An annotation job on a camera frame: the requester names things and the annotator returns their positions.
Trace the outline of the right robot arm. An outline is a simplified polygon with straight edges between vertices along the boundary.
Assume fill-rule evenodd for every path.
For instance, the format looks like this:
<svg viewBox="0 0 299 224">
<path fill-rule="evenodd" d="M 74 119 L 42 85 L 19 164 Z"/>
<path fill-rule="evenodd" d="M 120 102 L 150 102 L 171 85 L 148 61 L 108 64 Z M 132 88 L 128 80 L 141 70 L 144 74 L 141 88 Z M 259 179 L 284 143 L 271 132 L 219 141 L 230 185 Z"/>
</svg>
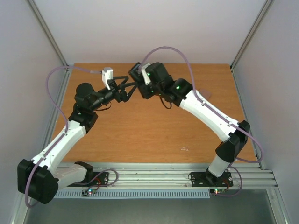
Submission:
<svg viewBox="0 0 299 224">
<path fill-rule="evenodd" d="M 173 80 L 162 63 L 138 65 L 131 76 L 138 82 L 143 98 L 149 99 L 156 95 L 175 104 L 194 115 L 218 136 L 221 143 L 206 170 L 205 179 L 212 186 L 221 182 L 223 173 L 248 141 L 245 132 L 250 130 L 249 123 L 245 120 L 238 122 L 221 112 L 185 79 Z"/>
</svg>

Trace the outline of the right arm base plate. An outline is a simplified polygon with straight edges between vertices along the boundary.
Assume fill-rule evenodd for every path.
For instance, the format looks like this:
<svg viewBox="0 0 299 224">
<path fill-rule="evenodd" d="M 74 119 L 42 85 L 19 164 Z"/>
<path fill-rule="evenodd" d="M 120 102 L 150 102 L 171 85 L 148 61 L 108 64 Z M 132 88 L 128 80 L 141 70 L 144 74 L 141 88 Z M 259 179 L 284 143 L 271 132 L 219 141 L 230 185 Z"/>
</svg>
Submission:
<svg viewBox="0 0 299 224">
<path fill-rule="evenodd" d="M 220 177 L 215 177 L 207 172 L 191 172 L 188 175 L 193 187 L 233 187 L 230 172 L 224 172 Z"/>
</svg>

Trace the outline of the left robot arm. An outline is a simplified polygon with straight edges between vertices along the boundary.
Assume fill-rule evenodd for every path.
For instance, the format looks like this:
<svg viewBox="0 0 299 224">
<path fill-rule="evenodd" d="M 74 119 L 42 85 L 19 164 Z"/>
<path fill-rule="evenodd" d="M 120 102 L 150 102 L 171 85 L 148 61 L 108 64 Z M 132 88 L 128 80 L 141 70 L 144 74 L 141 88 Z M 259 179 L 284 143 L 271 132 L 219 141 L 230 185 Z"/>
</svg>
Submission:
<svg viewBox="0 0 299 224">
<path fill-rule="evenodd" d="M 93 167 L 78 161 L 69 168 L 58 171 L 58 165 L 72 147 L 94 126 L 100 107 L 111 101 L 127 102 L 137 88 L 137 82 L 128 82 L 128 76 L 107 81 L 107 87 L 95 91 L 90 83 L 76 88 L 75 104 L 62 131 L 31 160 L 23 159 L 17 166 L 18 191 L 25 195 L 25 204 L 31 208 L 32 198 L 49 203 L 56 193 L 72 184 L 88 186 L 96 176 Z"/>
</svg>

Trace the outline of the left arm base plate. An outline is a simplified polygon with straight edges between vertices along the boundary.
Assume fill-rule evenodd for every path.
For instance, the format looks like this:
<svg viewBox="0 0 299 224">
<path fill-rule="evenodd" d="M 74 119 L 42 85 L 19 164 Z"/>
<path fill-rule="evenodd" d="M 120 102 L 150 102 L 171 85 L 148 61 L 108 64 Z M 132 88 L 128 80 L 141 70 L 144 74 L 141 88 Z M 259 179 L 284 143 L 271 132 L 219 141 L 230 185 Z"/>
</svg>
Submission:
<svg viewBox="0 0 299 224">
<path fill-rule="evenodd" d="M 96 177 L 96 179 L 94 179 L 91 183 L 81 185 L 83 183 L 83 181 L 82 181 L 79 184 L 73 183 L 73 184 L 69 185 L 69 187 L 90 187 L 90 186 L 98 186 L 99 184 L 107 185 L 108 180 L 109 180 L 109 173 L 103 172 L 102 174 L 98 175 Z"/>
</svg>

